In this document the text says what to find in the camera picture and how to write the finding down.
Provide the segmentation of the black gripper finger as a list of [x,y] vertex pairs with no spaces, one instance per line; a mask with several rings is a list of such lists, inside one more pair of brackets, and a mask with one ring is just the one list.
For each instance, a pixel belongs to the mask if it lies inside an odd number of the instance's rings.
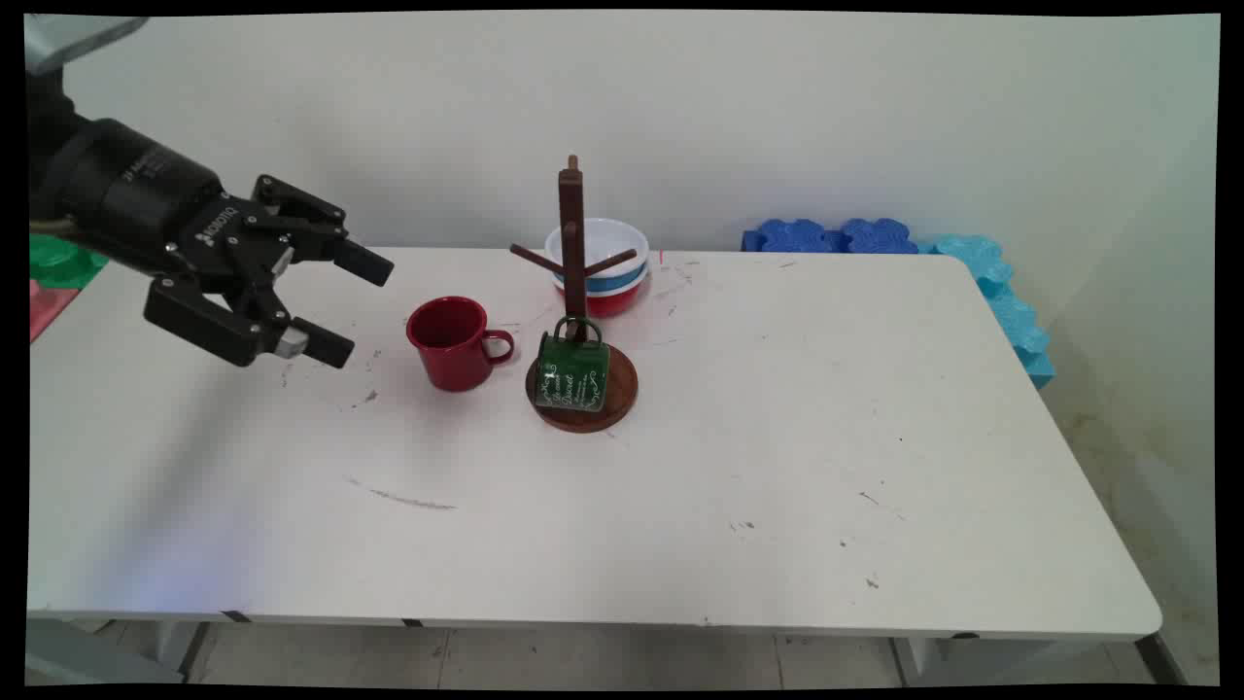
[[192,276],[157,276],[144,302],[144,320],[207,351],[248,368],[259,356],[306,356],[330,368],[345,368],[355,341],[294,316],[274,288],[243,285],[225,293],[225,305],[208,298]]
[[253,201],[248,230],[292,249],[292,264],[331,262],[377,287],[391,279],[393,264],[350,237],[342,208],[271,174],[258,177]]

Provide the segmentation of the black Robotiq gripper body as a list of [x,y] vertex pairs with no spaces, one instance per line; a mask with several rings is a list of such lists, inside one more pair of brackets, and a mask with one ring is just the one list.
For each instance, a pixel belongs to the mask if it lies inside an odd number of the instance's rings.
[[37,225],[151,276],[152,305],[276,305],[294,262],[294,187],[270,174],[253,195],[117,121],[32,117]]

